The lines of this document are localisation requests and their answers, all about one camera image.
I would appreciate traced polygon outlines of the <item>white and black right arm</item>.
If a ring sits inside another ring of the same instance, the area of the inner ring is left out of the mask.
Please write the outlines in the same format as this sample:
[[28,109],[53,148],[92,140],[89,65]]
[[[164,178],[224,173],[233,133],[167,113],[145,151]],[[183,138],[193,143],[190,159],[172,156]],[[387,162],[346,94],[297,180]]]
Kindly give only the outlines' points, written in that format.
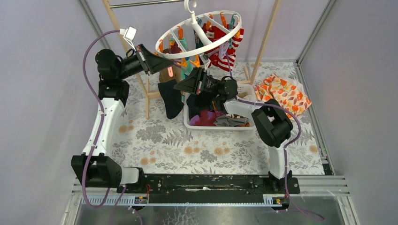
[[176,83],[173,88],[195,97],[199,103],[192,103],[192,109],[237,115],[248,119],[258,132],[260,139],[268,146],[271,158],[269,187],[275,193],[283,192],[288,186],[291,171],[288,168],[286,147],[290,140],[293,123],[288,118],[291,112],[282,108],[274,99],[265,103],[245,100],[238,96],[238,82],[232,76],[215,79],[203,68],[194,68],[190,75]]

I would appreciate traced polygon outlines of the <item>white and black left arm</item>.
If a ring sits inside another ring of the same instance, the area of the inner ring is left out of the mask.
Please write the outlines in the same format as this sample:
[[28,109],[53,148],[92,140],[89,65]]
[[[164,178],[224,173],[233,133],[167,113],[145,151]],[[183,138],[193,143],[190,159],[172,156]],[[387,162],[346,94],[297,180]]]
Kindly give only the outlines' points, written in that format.
[[173,62],[148,51],[143,45],[116,55],[110,49],[102,49],[95,56],[99,73],[97,117],[92,133],[80,155],[74,155],[71,166],[81,185],[89,188],[117,188],[128,185],[135,193],[145,188],[143,170],[122,167],[111,158],[111,138],[119,117],[124,111],[130,86],[126,79],[140,72],[154,74],[170,67]]

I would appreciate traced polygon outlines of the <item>brown ribbed sock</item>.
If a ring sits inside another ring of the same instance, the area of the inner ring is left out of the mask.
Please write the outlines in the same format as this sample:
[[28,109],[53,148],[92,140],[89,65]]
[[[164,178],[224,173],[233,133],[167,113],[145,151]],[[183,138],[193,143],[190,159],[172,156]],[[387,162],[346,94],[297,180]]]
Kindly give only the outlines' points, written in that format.
[[[163,49],[162,50],[163,53],[179,53],[180,50],[179,48],[167,48],[167,49]],[[180,82],[182,80],[182,76],[181,76],[181,68],[177,66],[177,63],[174,62],[174,64],[171,67],[172,69],[172,76],[170,76],[169,73],[169,68],[163,69],[160,71],[159,74],[159,82],[160,83],[165,83],[171,80],[176,80],[177,82]]]

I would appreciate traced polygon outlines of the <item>white round clip hanger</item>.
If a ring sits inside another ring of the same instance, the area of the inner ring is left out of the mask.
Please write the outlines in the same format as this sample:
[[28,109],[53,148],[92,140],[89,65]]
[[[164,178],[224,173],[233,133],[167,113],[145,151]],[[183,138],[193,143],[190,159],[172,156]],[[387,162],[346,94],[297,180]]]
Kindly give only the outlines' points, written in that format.
[[[155,50],[156,50],[156,52],[157,52],[157,54],[159,56],[164,57],[166,59],[182,59],[182,58],[186,58],[186,57],[191,57],[191,56],[203,54],[203,53],[205,53],[207,51],[210,51],[212,49],[215,49],[216,47],[219,47],[219,46],[223,45],[224,43],[227,43],[242,28],[242,18],[241,18],[241,15],[238,12],[225,10],[225,11],[213,11],[213,12],[209,12],[209,13],[195,15],[194,10],[190,9],[190,7],[195,8],[196,5],[197,5],[197,3],[196,3],[195,0],[192,2],[192,4],[190,4],[190,2],[188,0],[184,0],[184,9],[185,9],[185,11],[187,13],[190,14],[190,17],[188,19],[178,23],[177,25],[173,26],[171,29],[166,31],[158,39],[158,41],[155,44]],[[220,14],[220,13],[231,15],[232,18],[237,20],[237,25],[234,26],[232,29],[227,29],[222,24],[218,23],[217,21],[215,21],[214,19],[212,19],[209,16],[210,14],[215,15],[215,14]],[[198,18],[199,19],[200,18],[205,18],[213,26],[215,26],[215,27],[219,28],[221,31],[223,31],[225,33],[225,35],[223,37],[219,38],[216,41],[211,41],[207,37],[206,33],[203,31],[202,27],[198,24],[198,21],[197,21]],[[175,34],[175,31],[178,30],[178,28],[181,27],[182,25],[186,25],[188,27],[191,27],[197,33],[200,41],[203,43],[204,46],[201,47],[201,48],[198,48],[198,49],[187,51],[184,48],[183,44],[179,41],[179,38]],[[173,38],[175,43],[177,43],[177,46],[181,49],[180,53],[171,54],[171,53],[162,53],[160,51],[161,42],[165,38],[168,38],[169,36],[171,36]]]

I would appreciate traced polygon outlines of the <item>dark navy sock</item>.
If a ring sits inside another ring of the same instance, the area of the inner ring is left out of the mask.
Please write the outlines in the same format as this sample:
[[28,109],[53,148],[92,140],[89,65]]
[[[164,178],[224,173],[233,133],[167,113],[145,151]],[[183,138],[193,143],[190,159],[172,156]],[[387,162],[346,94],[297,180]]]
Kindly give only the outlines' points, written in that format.
[[181,92],[174,89],[174,85],[176,84],[176,79],[158,83],[159,93],[164,101],[166,109],[166,117],[170,120],[178,116],[184,107]]

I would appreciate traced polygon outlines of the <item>green and blue sock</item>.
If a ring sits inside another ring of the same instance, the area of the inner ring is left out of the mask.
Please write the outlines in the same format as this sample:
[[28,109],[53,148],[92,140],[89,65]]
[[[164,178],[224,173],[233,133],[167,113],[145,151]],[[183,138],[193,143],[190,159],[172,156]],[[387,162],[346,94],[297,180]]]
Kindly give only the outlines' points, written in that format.
[[[179,39],[179,41],[183,45],[184,49],[188,50],[187,42],[186,42],[185,38]],[[182,58],[182,61],[181,61],[182,65],[180,66],[182,79],[185,79],[186,77],[188,77],[192,71],[192,64],[190,63],[189,59],[190,59],[189,57]]]

